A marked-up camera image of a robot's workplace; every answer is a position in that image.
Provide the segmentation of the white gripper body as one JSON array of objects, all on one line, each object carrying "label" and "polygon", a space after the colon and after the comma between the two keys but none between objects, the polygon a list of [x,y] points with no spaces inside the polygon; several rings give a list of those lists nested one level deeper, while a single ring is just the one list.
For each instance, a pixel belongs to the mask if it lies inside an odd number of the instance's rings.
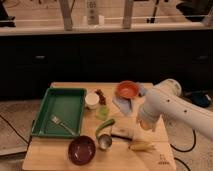
[{"label": "white gripper body", "polygon": [[140,121],[145,121],[150,124],[151,131],[156,130],[157,122],[160,118],[160,112],[152,108],[148,104],[142,104],[137,113],[137,122],[140,124]]}]

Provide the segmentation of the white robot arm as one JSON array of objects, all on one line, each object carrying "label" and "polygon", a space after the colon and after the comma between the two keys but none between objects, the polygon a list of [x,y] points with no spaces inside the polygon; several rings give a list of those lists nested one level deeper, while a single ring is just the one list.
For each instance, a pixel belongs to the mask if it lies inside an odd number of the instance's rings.
[{"label": "white robot arm", "polygon": [[174,79],[166,79],[145,94],[137,121],[144,130],[154,129],[161,114],[176,118],[213,141],[213,112],[183,100],[181,85]]}]

